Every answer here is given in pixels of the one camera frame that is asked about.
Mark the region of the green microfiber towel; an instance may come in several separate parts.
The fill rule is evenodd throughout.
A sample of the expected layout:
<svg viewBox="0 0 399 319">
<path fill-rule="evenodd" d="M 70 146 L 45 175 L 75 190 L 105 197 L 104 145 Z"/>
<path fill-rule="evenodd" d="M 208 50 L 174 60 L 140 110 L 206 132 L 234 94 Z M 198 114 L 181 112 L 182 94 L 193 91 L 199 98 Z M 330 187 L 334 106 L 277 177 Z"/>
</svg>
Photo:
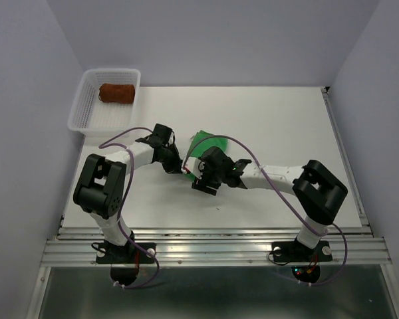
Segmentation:
<svg viewBox="0 0 399 319">
<path fill-rule="evenodd" d="M 207 132 L 200 131 L 194 136 L 193 142 L 188 150 L 186 157 L 199 158 L 203 153 L 211 147 L 218 147 L 224 152 L 227 147 L 227 139 L 218 137 L 217 135 L 209 134 Z"/>
</svg>

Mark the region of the brown microfiber towel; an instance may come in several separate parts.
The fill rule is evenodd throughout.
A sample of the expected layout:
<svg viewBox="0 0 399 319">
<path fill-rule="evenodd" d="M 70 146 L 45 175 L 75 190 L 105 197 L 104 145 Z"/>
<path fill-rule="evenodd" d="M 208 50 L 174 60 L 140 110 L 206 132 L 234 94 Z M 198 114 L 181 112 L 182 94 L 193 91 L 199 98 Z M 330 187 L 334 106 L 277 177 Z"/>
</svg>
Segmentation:
<svg viewBox="0 0 399 319">
<path fill-rule="evenodd" d="M 103 103 L 132 104 L 136 89 L 132 84 L 104 83 L 99 88 L 99 100 Z"/>
</svg>

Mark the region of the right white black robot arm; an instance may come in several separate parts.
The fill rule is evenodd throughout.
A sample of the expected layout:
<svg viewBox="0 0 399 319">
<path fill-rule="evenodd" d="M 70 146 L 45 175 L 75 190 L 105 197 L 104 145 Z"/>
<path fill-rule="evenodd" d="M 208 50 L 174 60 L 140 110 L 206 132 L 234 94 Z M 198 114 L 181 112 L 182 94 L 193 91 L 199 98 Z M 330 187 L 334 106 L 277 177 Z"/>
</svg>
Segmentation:
<svg viewBox="0 0 399 319">
<path fill-rule="evenodd" d="M 317 160 L 294 167 L 258 165 L 250 159 L 233 161 L 220 148 L 212 147 L 199 158 L 189 157 L 184 168 L 195 177 L 192 187 L 211 195 L 225 184 L 295 196 L 306 213 L 293 242 L 293 252 L 300 259 L 316 253 L 348 194 L 346 186 Z"/>
</svg>

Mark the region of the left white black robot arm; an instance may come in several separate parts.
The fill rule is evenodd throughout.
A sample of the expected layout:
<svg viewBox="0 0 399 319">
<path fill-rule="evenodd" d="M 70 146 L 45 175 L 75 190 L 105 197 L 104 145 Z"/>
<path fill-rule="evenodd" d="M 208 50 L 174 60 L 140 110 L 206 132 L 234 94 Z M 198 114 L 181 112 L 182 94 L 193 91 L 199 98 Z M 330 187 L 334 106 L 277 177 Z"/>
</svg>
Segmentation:
<svg viewBox="0 0 399 319">
<path fill-rule="evenodd" d="M 104 241 L 112 245 L 112 254 L 121 262 L 134 256 L 133 243 L 128 237 L 132 231 L 122 218 L 122 207 L 133 180 L 134 171 L 152 163 L 160 163 L 168 174 L 181 173 L 182 159 L 176 147 L 173 129 L 156 124 L 153 130 L 141 127 L 150 134 L 130 144 L 116 142 L 124 134 L 137 130 L 130 128 L 99 145 L 103 150 L 119 147 L 120 151 L 101 156 L 90 154 L 82 167 L 73 201 L 88 213 L 99 226 Z"/>
</svg>

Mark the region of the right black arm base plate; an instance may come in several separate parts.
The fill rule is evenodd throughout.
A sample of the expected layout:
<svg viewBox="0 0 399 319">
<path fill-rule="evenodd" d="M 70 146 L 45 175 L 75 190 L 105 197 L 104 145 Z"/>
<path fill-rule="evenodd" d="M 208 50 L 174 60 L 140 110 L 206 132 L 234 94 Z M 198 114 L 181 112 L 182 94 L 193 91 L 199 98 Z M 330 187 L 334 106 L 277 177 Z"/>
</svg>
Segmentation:
<svg viewBox="0 0 399 319">
<path fill-rule="evenodd" d="M 319 241 L 310 249 L 297 241 L 276 241 L 271 244 L 269 258 L 275 263 L 330 262 L 333 260 L 328 241 Z"/>
</svg>

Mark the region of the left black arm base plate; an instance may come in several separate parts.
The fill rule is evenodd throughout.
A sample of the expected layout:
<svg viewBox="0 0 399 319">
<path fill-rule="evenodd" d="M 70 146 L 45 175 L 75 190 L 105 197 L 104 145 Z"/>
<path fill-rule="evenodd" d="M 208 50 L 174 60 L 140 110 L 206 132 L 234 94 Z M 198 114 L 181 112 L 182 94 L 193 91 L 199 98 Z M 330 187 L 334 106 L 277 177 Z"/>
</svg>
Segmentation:
<svg viewBox="0 0 399 319">
<path fill-rule="evenodd" d="M 93 242 L 91 247 L 96 252 L 96 263 L 100 265 L 154 264 L 151 257 L 129 242 L 125 246 L 116 246 L 108 241 Z"/>
</svg>

